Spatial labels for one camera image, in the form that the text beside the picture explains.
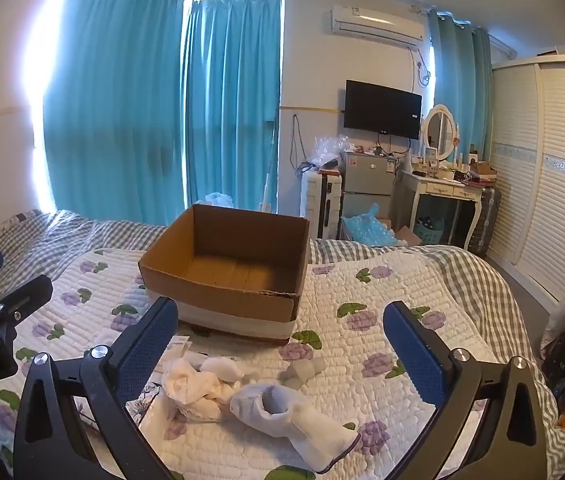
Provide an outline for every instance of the silver screw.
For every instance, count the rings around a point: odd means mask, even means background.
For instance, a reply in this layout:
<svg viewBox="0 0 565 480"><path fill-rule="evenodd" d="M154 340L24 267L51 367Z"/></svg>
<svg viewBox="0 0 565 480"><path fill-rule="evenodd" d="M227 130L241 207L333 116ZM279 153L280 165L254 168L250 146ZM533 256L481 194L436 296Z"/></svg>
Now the silver screw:
<svg viewBox="0 0 565 480"><path fill-rule="evenodd" d="M34 357L34 364L43 365L47 362L47 359L49 359L49 356L45 354L45 352L42 352Z"/></svg>
<svg viewBox="0 0 565 480"><path fill-rule="evenodd" d="M102 359L105 355L109 353L109 349L105 345L98 345L91 350L91 357L96 359Z"/></svg>
<svg viewBox="0 0 565 480"><path fill-rule="evenodd" d="M519 368L520 370L524 370L524 368L527 367L527 360L524 357L520 357L519 355L516 355L513 358L513 365L516 368Z"/></svg>
<svg viewBox="0 0 565 480"><path fill-rule="evenodd" d="M461 361L463 363L466 363L467 361L470 360L471 358L471 354L469 353L469 350L465 350L464 348L456 348L453 351L453 356L458 360Z"/></svg>

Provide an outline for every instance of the plastic basket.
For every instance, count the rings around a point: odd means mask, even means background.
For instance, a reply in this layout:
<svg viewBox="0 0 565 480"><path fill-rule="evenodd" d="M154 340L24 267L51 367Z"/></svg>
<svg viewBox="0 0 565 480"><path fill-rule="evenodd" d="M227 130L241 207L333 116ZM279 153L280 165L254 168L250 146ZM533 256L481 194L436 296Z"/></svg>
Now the plastic basket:
<svg viewBox="0 0 565 480"><path fill-rule="evenodd" d="M420 222L415 225L413 233L416 234L424 245L437 245L440 243L444 227L440 230L428 229Z"/></svg>

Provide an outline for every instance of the black and white patterned fabric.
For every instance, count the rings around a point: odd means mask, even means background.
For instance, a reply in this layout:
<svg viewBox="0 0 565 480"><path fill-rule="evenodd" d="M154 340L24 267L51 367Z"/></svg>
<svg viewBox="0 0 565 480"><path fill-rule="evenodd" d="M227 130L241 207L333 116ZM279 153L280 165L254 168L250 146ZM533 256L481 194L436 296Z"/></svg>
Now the black and white patterned fabric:
<svg viewBox="0 0 565 480"><path fill-rule="evenodd" d="M145 250L164 229L126 221L92 221L69 211L27 214L26 221L15 222L0 232L0 250L5 257L0 270L0 297L39 274L55 280L72 261L90 250ZM430 258L496 357L507 362L520 355L529 361L547 430L549 477L559 478L565 471L565 430L556 426L555 400L537 367L516 301L498 272L459 248L370 248L341 240L312 240L310 263L364 260L389 251L413 251Z"/></svg>

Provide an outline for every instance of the floor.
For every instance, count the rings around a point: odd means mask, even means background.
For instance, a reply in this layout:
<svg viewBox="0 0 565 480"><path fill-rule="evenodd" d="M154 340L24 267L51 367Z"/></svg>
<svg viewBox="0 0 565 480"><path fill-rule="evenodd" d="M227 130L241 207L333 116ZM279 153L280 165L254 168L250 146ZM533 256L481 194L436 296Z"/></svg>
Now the floor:
<svg viewBox="0 0 565 480"><path fill-rule="evenodd" d="M504 281L509 285L509 288L513 293L513 297L516 299L516 302L520 307L520 311L522 312L524 323L527 326L527 333L529 334L529 340L533 347L533 353L536 355L536 358L539 358L538 348L540 345L540 339L542 338L542 333L547 325L547 320L549 320L549 313L547 313L547 311L520 285L520 283L504 272L504 270L502 270L502 268L499 267L493 260L490 260L489 258L485 259L489 265L500 273L500 275L504 278Z"/></svg>

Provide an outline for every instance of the curtain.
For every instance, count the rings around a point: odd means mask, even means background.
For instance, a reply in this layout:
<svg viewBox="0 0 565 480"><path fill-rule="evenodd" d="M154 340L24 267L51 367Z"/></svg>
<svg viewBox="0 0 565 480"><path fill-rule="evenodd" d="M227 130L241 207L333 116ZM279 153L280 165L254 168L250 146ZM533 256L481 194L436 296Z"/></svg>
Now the curtain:
<svg viewBox="0 0 565 480"><path fill-rule="evenodd" d="M277 189L282 0L200 0L188 28L186 167L191 202L212 192L257 209Z"/></svg>
<svg viewBox="0 0 565 480"><path fill-rule="evenodd" d="M43 101L56 206L169 224L184 209L184 0L65 0Z"/></svg>
<svg viewBox="0 0 565 480"><path fill-rule="evenodd" d="M454 23L451 16L429 14L436 63L434 104L444 104L459 124L462 160L473 144L480 160L491 148L493 74L489 35L482 28Z"/></svg>

